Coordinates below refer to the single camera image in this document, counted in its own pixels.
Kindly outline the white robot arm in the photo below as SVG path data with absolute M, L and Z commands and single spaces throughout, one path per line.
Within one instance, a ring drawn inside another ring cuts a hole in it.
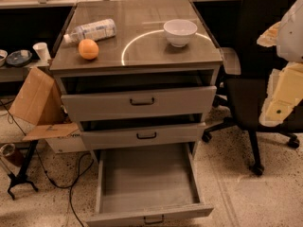
M 266 127 L 281 124 L 303 99 L 303 0 L 296 0 L 282 19 L 257 39 L 264 47 L 276 47 L 277 55 L 288 63 L 274 69 L 267 85 L 259 123 Z

